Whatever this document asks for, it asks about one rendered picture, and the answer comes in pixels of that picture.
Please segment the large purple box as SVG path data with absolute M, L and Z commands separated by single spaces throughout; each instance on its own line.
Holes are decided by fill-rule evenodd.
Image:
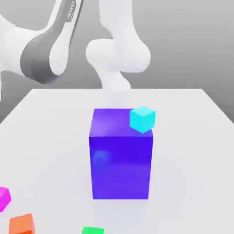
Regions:
M 89 133 L 93 199 L 149 197 L 153 132 L 131 128 L 130 110 L 94 109 Z

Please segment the small magenta cube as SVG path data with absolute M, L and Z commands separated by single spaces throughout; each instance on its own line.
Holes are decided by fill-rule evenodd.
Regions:
M 10 191 L 6 187 L 0 187 L 0 213 L 6 208 L 11 202 Z

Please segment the small orange cube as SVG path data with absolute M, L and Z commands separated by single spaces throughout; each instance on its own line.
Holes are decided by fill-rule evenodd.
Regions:
M 32 214 L 11 218 L 9 222 L 9 234 L 35 234 Z

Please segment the small cyan cube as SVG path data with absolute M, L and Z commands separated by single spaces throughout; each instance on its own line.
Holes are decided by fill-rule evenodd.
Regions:
M 129 126 L 140 133 L 145 133 L 155 126 L 156 111 L 145 106 L 137 107 L 129 112 Z

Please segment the small green cube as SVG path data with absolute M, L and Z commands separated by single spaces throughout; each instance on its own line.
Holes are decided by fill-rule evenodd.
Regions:
M 104 229 L 96 227 L 84 227 L 81 234 L 104 234 Z

